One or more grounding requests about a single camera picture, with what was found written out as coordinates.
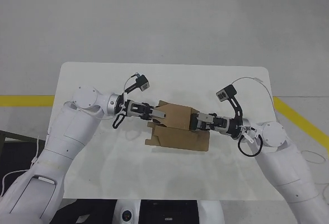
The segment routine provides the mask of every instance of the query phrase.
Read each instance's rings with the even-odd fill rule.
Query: black panel
[[[196,200],[141,200],[139,224],[199,224]]]

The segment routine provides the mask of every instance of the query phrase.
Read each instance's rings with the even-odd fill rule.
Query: black cable
[[[125,117],[126,117],[126,116],[125,116],[124,114],[119,114],[119,115],[116,117],[115,121],[113,122],[112,127],[113,127],[114,129],[117,129],[117,128],[120,126],[120,124],[124,121]]]
[[[245,155],[245,156],[247,156],[247,157],[255,157],[255,156],[259,155],[259,153],[261,152],[261,149],[263,148],[263,139],[261,138],[260,135],[258,135],[258,137],[259,137],[259,139],[260,139],[260,148],[259,148],[259,150],[256,152],[256,154],[249,155],[249,154],[246,154],[245,152],[243,152],[243,150],[241,149],[241,141],[243,140],[244,136],[241,136],[240,139],[239,139],[239,141],[238,141],[238,148],[239,148],[239,151],[240,151],[243,155]]]

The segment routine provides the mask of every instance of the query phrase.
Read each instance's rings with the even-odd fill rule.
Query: black strap
[[[119,114],[119,115],[116,117],[115,121],[113,122],[112,127],[113,127],[114,129],[117,129],[117,128],[120,126],[120,124],[124,121],[125,117],[126,117],[126,116],[125,116],[124,114]]]

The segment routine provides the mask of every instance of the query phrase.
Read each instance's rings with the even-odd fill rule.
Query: black bracket
[[[231,103],[231,106],[233,107],[235,112],[234,120],[238,121],[238,125],[242,125],[243,110],[239,105],[237,99],[235,98],[236,94],[237,90],[234,88],[233,85],[229,85],[216,93],[220,102],[228,100],[229,103]]]

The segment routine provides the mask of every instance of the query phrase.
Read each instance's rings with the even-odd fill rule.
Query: cardboard
[[[206,152],[209,149],[209,132],[205,130],[190,131],[190,115],[198,113],[197,110],[164,101],[158,103],[156,110],[166,113],[166,117],[158,119],[160,124],[148,122],[147,126],[152,128],[151,139],[146,139],[145,144],[149,146],[162,146]]]
[[[189,107],[177,104],[169,104],[162,100],[159,101],[156,110],[166,113],[163,119],[156,119],[167,128],[178,128],[189,130],[191,114],[198,113],[199,111]]]

